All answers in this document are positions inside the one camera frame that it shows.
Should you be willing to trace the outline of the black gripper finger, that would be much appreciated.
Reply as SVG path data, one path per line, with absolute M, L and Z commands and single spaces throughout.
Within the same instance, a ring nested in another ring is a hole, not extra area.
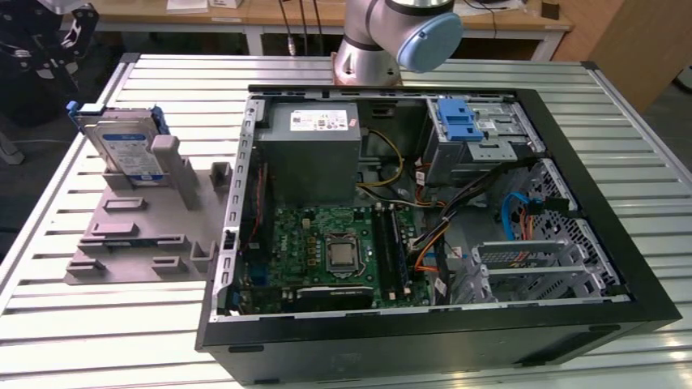
M 74 8 L 70 12 L 71 25 L 59 43 L 61 48 L 75 58 L 85 55 L 94 34 L 99 14 L 90 3 Z

